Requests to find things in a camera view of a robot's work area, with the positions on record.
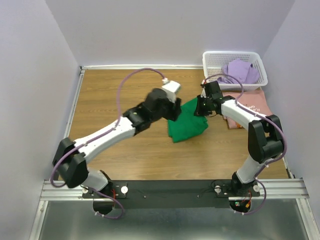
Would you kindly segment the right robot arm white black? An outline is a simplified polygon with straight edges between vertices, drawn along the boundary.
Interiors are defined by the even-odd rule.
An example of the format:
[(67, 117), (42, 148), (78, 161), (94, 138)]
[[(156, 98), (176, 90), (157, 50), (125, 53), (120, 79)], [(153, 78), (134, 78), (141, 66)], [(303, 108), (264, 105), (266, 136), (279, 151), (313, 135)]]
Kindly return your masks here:
[(230, 191), (241, 196), (255, 182), (256, 177), (270, 163), (283, 158), (287, 143), (280, 119), (264, 115), (244, 106), (237, 98), (224, 96), (217, 81), (202, 81), (202, 94), (197, 96), (195, 116), (207, 117), (215, 112), (228, 117), (247, 130), (248, 157), (241, 168), (233, 173)]

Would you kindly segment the purple t shirt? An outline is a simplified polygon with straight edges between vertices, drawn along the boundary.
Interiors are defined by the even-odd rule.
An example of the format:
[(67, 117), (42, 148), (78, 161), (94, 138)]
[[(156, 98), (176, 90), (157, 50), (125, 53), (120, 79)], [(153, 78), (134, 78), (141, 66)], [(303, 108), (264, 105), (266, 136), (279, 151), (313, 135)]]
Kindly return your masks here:
[(256, 84), (260, 78), (259, 71), (250, 62), (235, 59), (222, 67), (222, 73), (236, 78), (241, 84)]

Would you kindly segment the green t shirt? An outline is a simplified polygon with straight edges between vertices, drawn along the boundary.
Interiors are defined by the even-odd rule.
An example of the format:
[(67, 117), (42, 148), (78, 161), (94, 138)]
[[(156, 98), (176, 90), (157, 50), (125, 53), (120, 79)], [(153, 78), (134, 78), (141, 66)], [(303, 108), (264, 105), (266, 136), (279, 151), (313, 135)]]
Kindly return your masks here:
[(204, 116), (195, 116), (197, 98), (181, 106), (181, 113), (176, 121), (167, 121), (168, 136), (173, 143), (186, 141), (201, 135), (208, 128), (208, 121)]

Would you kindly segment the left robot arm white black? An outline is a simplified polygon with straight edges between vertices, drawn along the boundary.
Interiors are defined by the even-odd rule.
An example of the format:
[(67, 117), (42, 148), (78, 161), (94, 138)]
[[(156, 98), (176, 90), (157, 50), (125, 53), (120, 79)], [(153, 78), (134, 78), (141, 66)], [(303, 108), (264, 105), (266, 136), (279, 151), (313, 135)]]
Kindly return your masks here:
[(120, 114), (108, 126), (77, 140), (66, 137), (60, 141), (52, 161), (53, 172), (73, 189), (80, 185), (93, 188), (101, 198), (111, 191), (108, 178), (101, 172), (91, 172), (88, 163), (116, 143), (147, 130), (164, 118), (176, 121), (181, 113), (181, 99), (162, 88), (154, 88), (137, 106)]

